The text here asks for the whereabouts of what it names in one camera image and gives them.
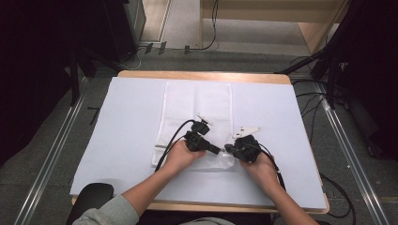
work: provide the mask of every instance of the sleeve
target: sleeve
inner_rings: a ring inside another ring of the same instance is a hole
[[[138,214],[131,204],[121,195],[104,204],[100,209],[89,209],[73,222],[73,225],[90,224],[136,224]]]

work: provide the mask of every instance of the wrist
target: wrist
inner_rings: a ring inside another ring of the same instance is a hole
[[[161,167],[161,170],[163,173],[166,173],[167,176],[171,176],[172,178],[177,176],[181,172],[178,167],[171,166],[169,164],[164,164]]]
[[[261,188],[272,200],[274,200],[275,197],[279,196],[282,192],[285,192],[282,186],[278,182],[266,184]]]

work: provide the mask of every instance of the wooden table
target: wooden table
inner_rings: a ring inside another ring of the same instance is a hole
[[[214,2],[200,1],[201,44],[203,19],[212,18]],[[348,0],[219,0],[217,19],[298,23],[310,53],[315,53],[347,7]]]
[[[150,78],[150,79],[179,79],[197,81],[226,81],[239,83],[275,83],[290,84],[286,75],[276,74],[250,74],[250,73],[228,73],[228,72],[185,72],[185,71],[121,71],[118,77],[124,78]],[[325,214],[329,211],[329,202],[324,194],[328,208],[326,210],[307,210],[309,213]],[[194,204],[186,202],[154,201],[148,206],[152,210],[180,210],[180,211],[202,211],[202,212],[252,212],[272,213],[277,212],[270,207],[247,207],[231,204]]]

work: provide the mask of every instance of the white cloth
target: white cloth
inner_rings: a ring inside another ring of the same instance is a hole
[[[178,128],[187,120],[200,120],[200,114],[212,123],[205,139],[223,149],[232,141],[232,100],[229,83],[209,83],[200,85],[195,82],[168,82],[165,85],[161,125],[155,143],[152,165],[158,165],[165,147]],[[176,135],[176,139],[191,130],[187,124]],[[218,155],[207,153],[206,157],[196,160],[190,169],[227,169],[234,166],[235,159],[220,152]]]

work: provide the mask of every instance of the person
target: person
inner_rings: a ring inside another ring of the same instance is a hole
[[[73,224],[136,224],[161,190],[180,172],[205,154],[206,151],[191,152],[185,141],[176,142],[169,151],[164,165],[157,172],[123,194],[116,195],[100,209],[87,210]],[[317,224],[280,186],[275,169],[264,154],[260,154],[254,163],[240,161],[240,165],[274,202],[286,224]],[[214,217],[184,223],[184,225],[201,224],[234,225],[227,220]]]

